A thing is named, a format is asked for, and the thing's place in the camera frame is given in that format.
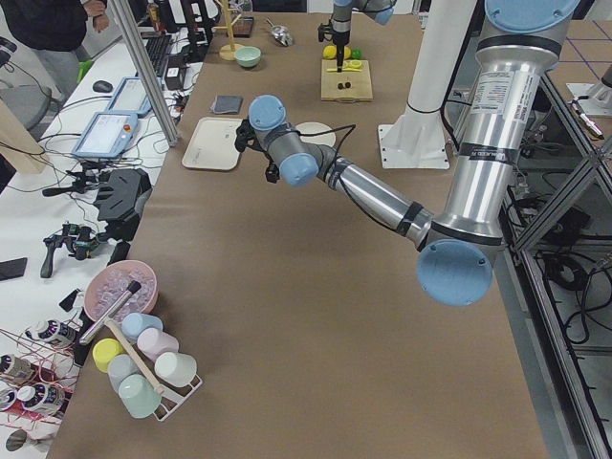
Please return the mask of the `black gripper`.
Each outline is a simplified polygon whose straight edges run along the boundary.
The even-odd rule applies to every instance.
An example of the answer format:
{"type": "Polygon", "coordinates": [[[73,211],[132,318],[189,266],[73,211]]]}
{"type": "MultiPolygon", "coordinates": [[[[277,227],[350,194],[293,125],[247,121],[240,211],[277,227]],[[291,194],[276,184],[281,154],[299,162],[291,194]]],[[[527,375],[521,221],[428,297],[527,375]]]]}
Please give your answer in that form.
{"type": "Polygon", "coordinates": [[[268,160],[268,166],[265,169],[265,177],[269,183],[276,184],[280,178],[279,169],[269,153],[262,147],[255,135],[248,119],[242,119],[240,125],[235,130],[236,139],[234,147],[239,153],[245,152],[248,148],[262,153],[268,160]]]}
{"type": "Polygon", "coordinates": [[[321,23],[317,27],[317,39],[319,42],[332,41],[336,45],[336,69],[338,73],[343,68],[343,47],[350,40],[350,23],[329,20],[326,24],[321,23]]]}

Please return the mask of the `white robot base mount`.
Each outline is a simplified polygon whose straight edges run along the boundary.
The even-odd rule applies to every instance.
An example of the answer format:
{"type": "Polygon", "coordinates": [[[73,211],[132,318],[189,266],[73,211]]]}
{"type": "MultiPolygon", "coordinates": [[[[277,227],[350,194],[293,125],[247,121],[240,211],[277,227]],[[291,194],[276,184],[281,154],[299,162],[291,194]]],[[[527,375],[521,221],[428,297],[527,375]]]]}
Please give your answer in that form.
{"type": "Polygon", "coordinates": [[[404,113],[395,123],[379,126],[383,168],[449,168],[443,104],[477,4],[431,3],[404,113]]]}

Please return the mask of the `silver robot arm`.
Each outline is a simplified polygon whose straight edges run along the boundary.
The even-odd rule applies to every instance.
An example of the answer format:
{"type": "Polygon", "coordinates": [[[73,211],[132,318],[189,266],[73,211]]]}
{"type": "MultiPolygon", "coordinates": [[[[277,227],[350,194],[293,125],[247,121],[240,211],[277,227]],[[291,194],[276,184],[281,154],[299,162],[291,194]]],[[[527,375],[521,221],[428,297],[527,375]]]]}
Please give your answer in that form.
{"type": "Polygon", "coordinates": [[[351,21],[354,12],[361,12],[376,23],[385,25],[393,15],[392,0],[334,0],[333,11],[326,24],[317,28],[318,41],[331,40],[337,49],[337,72],[343,72],[344,48],[349,45],[351,21]]]}
{"type": "MultiPolygon", "coordinates": [[[[432,1],[404,114],[381,125],[384,167],[423,167],[441,135],[439,111],[459,63],[476,1],[432,1]]],[[[287,120],[283,102],[255,98],[236,130],[235,147],[264,153],[267,180],[304,186],[315,177],[343,193],[381,226],[414,242],[417,277],[438,302],[468,306],[492,283],[502,250],[498,213],[513,176],[519,147],[541,77],[557,64],[579,1],[484,1],[475,58],[480,72],[465,131],[457,146],[444,210],[434,215],[339,154],[339,146],[307,143],[287,120]]]]}

